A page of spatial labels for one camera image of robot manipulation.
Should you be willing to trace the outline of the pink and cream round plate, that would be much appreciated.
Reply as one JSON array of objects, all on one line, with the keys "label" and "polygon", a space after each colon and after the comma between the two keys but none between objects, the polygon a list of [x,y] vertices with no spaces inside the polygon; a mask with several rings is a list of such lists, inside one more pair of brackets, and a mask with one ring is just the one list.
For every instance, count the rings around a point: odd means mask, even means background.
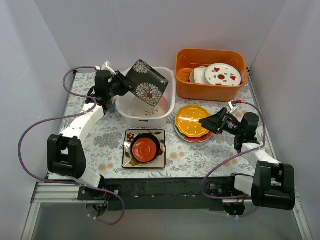
[{"label": "pink and cream round plate", "polygon": [[150,106],[141,99],[135,97],[132,102],[132,114],[135,117],[154,118],[165,115],[168,111],[168,103],[163,96],[156,106]]}]

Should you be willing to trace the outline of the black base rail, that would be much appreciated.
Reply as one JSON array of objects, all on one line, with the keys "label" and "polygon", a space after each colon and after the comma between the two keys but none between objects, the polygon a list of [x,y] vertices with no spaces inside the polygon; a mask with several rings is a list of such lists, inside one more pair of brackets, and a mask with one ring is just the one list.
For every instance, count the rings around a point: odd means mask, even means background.
[{"label": "black base rail", "polygon": [[222,197],[241,196],[234,188],[234,179],[210,177],[201,190],[201,177],[187,178],[120,178],[107,179],[103,188],[108,193],[80,187],[79,201],[108,201],[109,211],[120,211],[124,201],[126,210],[188,210],[222,211]]}]

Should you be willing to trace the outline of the black square floral plate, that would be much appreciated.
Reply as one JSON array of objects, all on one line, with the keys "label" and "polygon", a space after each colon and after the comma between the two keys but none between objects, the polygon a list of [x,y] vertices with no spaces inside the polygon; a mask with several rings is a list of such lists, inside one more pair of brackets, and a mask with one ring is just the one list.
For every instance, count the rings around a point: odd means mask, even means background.
[{"label": "black square floral plate", "polygon": [[142,59],[136,61],[125,77],[136,83],[131,92],[152,107],[160,102],[169,84],[163,75]]}]

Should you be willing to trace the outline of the black bowl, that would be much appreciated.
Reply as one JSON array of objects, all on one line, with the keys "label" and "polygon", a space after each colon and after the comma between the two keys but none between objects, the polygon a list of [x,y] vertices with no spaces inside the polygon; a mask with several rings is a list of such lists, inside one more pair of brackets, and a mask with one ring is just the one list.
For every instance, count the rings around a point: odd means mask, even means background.
[{"label": "black bowl", "polygon": [[139,134],[130,145],[133,158],[142,164],[154,161],[160,150],[160,140],[152,133]]}]

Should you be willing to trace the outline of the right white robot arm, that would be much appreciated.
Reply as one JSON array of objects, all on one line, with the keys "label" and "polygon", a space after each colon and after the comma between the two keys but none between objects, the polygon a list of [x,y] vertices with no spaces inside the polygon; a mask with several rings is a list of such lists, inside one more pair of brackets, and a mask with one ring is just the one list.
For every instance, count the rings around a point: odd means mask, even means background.
[{"label": "right white robot arm", "polygon": [[280,163],[267,154],[258,142],[256,130],[261,117],[252,112],[238,121],[227,108],[199,120],[202,127],[218,135],[234,136],[234,148],[253,167],[254,175],[236,174],[226,186],[227,195],[237,199],[245,194],[256,207],[291,211],[295,206],[295,173],[290,164]]}]

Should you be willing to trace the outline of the square cream floral plate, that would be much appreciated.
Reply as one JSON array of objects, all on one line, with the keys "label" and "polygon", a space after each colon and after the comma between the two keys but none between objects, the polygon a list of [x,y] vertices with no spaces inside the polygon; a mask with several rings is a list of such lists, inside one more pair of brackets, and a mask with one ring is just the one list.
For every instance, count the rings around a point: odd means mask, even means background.
[{"label": "square cream floral plate", "polygon": [[166,132],[163,129],[128,129],[123,143],[124,169],[163,169],[166,166]]}]

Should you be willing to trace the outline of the floral table mat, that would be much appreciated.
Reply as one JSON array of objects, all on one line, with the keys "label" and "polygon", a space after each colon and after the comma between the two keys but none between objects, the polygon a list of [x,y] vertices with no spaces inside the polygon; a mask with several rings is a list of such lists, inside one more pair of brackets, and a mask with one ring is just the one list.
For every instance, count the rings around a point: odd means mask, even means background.
[{"label": "floral table mat", "polygon": [[[93,72],[77,72],[71,91],[86,95],[94,85],[94,77]],[[185,141],[177,134],[174,120],[178,110],[186,105],[199,105],[211,115],[222,107],[228,108],[226,102],[182,99],[176,94],[172,114],[162,127],[166,140],[165,168],[122,167],[125,132],[135,127],[129,126],[125,117],[118,111],[107,113],[87,136],[83,144],[87,166],[106,179],[204,177],[216,165],[237,154],[234,149],[234,136],[224,131],[223,134],[214,134],[202,143]],[[254,167],[243,157],[238,157],[223,165],[211,176],[227,177],[231,173],[253,175]]]}]

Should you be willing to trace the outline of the round white dish in bin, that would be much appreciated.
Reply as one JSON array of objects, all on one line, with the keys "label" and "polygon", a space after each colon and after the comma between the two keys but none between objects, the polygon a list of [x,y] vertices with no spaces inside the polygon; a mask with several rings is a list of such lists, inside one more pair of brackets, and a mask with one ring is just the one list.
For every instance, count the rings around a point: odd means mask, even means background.
[{"label": "round white dish in bin", "polygon": [[189,75],[189,81],[191,83],[195,83],[195,75],[194,75],[194,71],[192,71]]}]

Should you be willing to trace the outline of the white watermelon pattern plate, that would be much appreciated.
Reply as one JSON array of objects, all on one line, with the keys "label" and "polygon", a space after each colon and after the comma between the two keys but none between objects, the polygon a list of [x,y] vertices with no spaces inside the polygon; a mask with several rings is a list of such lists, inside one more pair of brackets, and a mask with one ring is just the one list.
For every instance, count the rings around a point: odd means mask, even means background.
[{"label": "white watermelon pattern plate", "polygon": [[205,70],[205,78],[215,86],[239,86],[242,82],[240,72],[226,63],[214,63]]}]

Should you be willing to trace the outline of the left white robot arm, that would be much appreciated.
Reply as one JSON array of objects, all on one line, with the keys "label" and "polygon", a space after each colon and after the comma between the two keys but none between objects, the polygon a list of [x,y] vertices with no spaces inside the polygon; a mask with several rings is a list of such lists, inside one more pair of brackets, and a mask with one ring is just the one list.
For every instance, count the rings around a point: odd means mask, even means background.
[{"label": "left white robot arm", "polygon": [[95,85],[87,96],[80,116],[60,134],[52,134],[47,140],[48,171],[68,177],[79,184],[90,186],[89,194],[95,200],[106,196],[106,187],[101,184],[102,177],[87,167],[83,143],[112,105],[116,96],[124,96],[137,86],[132,80],[117,71],[100,70],[95,75]]}]

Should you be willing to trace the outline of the red rimmed round plate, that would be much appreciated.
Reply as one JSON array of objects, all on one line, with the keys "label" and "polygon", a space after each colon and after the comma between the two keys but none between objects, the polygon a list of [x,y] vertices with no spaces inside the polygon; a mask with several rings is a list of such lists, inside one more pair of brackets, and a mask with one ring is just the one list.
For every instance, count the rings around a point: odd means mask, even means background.
[{"label": "red rimmed round plate", "polygon": [[184,134],[182,134],[179,129],[176,127],[176,125],[174,125],[174,129],[176,131],[176,133],[178,134],[179,137],[181,137],[183,140],[189,142],[189,143],[203,143],[207,140],[209,140],[212,136],[213,136],[213,133],[212,132],[209,132],[201,137],[188,137]]}]

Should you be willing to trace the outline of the orange red small saucer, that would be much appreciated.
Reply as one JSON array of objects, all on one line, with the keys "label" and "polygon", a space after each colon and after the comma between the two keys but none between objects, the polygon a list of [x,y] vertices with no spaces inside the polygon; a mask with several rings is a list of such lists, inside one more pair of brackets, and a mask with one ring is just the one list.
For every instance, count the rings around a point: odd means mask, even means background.
[{"label": "orange red small saucer", "polygon": [[138,139],[131,148],[133,156],[142,163],[152,161],[157,153],[157,145],[150,138]]}]

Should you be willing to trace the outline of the white plastic bin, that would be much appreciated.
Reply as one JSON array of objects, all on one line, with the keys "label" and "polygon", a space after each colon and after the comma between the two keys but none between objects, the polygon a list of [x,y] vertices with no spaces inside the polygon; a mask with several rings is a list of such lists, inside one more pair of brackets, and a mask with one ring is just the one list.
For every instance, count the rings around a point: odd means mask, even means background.
[{"label": "white plastic bin", "polygon": [[132,127],[161,128],[167,123],[174,110],[176,101],[174,72],[166,67],[156,67],[155,70],[168,80],[168,87],[155,107],[143,102],[131,92],[115,98],[117,111]]}]

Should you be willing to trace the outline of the yellow polka dot plate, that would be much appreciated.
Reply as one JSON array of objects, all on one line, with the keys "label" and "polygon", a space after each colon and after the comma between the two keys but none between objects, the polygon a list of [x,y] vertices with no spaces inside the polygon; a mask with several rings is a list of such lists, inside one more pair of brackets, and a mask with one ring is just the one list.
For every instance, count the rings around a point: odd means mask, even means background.
[{"label": "yellow polka dot plate", "polygon": [[210,113],[196,104],[181,107],[175,115],[175,126],[179,132],[189,138],[200,138],[209,133],[202,127],[200,120],[210,117]]}]

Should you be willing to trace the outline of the orange plastic bin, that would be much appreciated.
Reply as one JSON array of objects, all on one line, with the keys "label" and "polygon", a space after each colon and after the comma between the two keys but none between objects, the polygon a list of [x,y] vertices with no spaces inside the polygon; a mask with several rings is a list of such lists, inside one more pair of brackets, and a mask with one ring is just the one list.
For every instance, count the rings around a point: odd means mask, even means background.
[{"label": "orange plastic bin", "polygon": [[174,72],[182,99],[230,102],[248,82],[245,58],[229,50],[182,49]]}]

